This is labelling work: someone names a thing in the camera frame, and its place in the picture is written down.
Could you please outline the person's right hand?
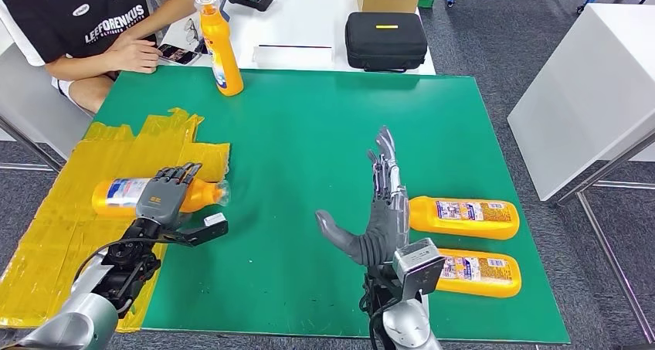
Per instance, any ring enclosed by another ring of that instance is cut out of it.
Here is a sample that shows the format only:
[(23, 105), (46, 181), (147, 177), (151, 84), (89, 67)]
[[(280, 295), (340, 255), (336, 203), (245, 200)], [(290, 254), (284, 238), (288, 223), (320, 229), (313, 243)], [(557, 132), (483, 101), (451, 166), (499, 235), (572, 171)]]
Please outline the person's right hand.
[(153, 73), (161, 51), (153, 41), (119, 36), (104, 55), (108, 59), (110, 70)]

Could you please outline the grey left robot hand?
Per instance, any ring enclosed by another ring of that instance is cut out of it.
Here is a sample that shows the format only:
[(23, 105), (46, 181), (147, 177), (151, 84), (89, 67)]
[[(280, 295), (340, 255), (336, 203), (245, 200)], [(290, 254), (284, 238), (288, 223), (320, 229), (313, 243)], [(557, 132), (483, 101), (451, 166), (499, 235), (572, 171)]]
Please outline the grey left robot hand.
[(146, 184), (136, 205), (137, 218), (149, 219), (164, 229), (177, 229), (181, 208), (187, 199), (195, 175), (202, 167), (199, 162), (161, 168)]

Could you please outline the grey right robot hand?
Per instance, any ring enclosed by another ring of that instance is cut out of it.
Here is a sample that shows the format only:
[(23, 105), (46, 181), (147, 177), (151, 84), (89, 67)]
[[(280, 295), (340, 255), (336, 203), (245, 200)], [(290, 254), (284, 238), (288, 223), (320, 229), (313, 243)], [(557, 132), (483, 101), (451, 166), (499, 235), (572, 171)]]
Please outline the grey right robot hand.
[(379, 129), (375, 143), (378, 151), (367, 153), (372, 162), (372, 200), (363, 234), (341, 228), (325, 210), (315, 212), (323, 237), (365, 267), (392, 261), (395, 251), (409, 244), (409, 199), (401, 183), (395, 142), (386, 126)]

